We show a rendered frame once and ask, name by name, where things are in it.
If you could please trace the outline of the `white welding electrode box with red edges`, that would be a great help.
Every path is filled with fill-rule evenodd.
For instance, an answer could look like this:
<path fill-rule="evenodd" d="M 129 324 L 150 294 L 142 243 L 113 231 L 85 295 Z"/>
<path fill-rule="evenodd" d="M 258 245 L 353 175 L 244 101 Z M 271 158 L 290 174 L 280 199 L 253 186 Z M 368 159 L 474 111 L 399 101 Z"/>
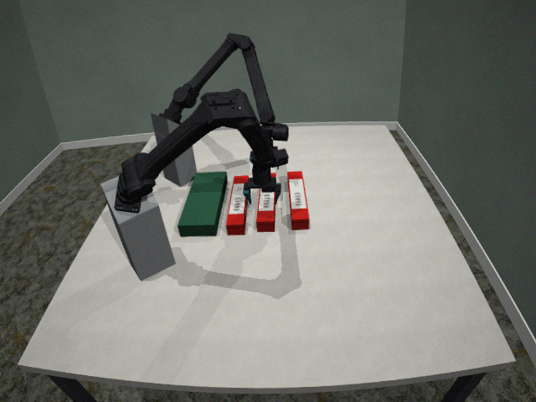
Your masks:
<path fill-rule="evenodd" d="M 309 229 L 309 214 L 302 171 L 287 172 L 291 229 Z"/>

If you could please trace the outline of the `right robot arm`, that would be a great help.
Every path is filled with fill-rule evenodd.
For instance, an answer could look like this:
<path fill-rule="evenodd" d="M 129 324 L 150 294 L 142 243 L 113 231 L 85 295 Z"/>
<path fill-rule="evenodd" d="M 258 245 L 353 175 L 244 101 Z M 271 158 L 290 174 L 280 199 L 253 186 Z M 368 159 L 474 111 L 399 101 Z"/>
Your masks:
<path fill-rule="evenodd" d="M 160 172 L 206 134 L 222 126 L 239 129 L 253 150 L 253 182 L 254 171 L 262 174 L 268 170 L 271 181 L 271 168 L 287 164 L 288 154 L 285 148 L 271 148 L 246 93 L 238 91 L 241 89 L 205 93 L 193 114 L 149 153 L 139 152 L 125 160 L 121 164 L 115 210 L 138 214 L 142 197 L 152 192 Z"/>

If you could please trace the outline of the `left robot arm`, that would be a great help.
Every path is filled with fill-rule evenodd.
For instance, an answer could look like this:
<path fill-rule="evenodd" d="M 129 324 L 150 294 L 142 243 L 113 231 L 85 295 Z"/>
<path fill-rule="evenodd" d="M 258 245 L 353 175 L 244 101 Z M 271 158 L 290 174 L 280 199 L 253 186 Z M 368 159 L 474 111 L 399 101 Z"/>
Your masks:
<path fill-rule="evenodd" d="M 238 43 L 238 46 L 236 43 L 234 44 L 234 41 Z M 242 54 L 245 59 L 245 64 L 250 77 L 250 83 L 254 92 L 260 124 L 262 125 L 261 128 L 263 129 L 267 140 L 273 138 L 270 141 L 270 144 L 271 148 L 274 149 L 273 141 L 287 142 L 289 129 L 287 129 L 288 126 L 286 124 L 274 122 L 274 111 L 271 107 L 271 102 L 266 91 L 265 82 L 263 80 L 260 65 L 255 52 L 255 46 L 250 37 L 245 35 L 228 33 L 227 39 L 201 68 L 201 70 L 188 83 L 185 83 L 183 87 L 179 87 L 174 91 L 173 100 L 170 106 L 164 111 L 164 115 L 160 113 L 159 116 L 176 122 L 179 125 L 182 124 L 180 120 L 182 118 L 181 113 L 183 109 L 194 107 L 197 97 L 199 96 L 199 92 L 204 84 L 223 64 L 223 62 L 225 62 L 228 57 L 237 50 L 237 48 L 243 50 Z M 192 93 L 190 93 L 190 91 Z"/>

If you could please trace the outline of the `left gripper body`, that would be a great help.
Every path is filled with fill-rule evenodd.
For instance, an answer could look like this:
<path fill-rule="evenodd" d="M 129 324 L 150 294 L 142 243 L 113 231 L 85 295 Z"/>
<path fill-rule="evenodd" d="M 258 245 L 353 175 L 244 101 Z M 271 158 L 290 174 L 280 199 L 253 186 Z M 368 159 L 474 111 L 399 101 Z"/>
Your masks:
<path fill-rule="evenodd" d="M 275 151 L 275 150 L 278 150 L 278 147 L 274 147 L 274 151 Z M 251 151 L 251 152 L 250 152 L 250 157 L 253 157 L 254 155 L 255 155 L 254 152 Z"/>

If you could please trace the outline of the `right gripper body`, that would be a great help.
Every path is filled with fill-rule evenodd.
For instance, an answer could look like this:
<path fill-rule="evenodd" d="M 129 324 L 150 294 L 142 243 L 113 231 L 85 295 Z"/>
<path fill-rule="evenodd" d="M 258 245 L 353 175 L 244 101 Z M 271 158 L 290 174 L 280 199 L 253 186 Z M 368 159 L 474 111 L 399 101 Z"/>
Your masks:
<path fill-rule="evenodd" d="M 244 183 L 244 190 L 250 190 L 250 188 L 261 188 L 262 193 L 280 193 L 281 184 L 276 184 L 276 178 L 269 176 L 269 170 L 262 174 L 254 171 L 253 178 L 249 178 L 249 182 Z"/>

